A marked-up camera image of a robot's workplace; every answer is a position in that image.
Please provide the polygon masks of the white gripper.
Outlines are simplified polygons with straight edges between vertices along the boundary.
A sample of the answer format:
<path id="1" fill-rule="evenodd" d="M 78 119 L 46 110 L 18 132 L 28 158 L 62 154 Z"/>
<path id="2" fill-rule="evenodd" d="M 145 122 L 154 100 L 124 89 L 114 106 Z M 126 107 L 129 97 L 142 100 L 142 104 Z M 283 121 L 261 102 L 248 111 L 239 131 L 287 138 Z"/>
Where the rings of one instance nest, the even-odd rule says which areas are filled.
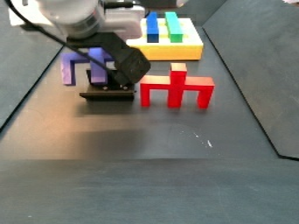
<path id="1" fill-rule="evenodd" d="M 114 8 L 102 10 L 100 30 L 113 32 L 122 40 L 138 39 L 142 36 L 141 20 L 145 8 L 134 5 L 132 8 Z"/>

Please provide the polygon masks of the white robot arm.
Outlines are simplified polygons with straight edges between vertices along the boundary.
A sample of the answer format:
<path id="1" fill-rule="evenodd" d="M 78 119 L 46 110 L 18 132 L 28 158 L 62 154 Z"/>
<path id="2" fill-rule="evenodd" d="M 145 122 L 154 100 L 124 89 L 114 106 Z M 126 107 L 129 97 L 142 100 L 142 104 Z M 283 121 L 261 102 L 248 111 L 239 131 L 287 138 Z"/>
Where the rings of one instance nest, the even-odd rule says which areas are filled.
<path id="1" fill-rule="evenodd" d="M 142 35 L 145 8 L 134 0 L 10 0 L 20 14 L 36 25 L 56 26 L 73 39 L 113 32 L 122 40 Z"/>

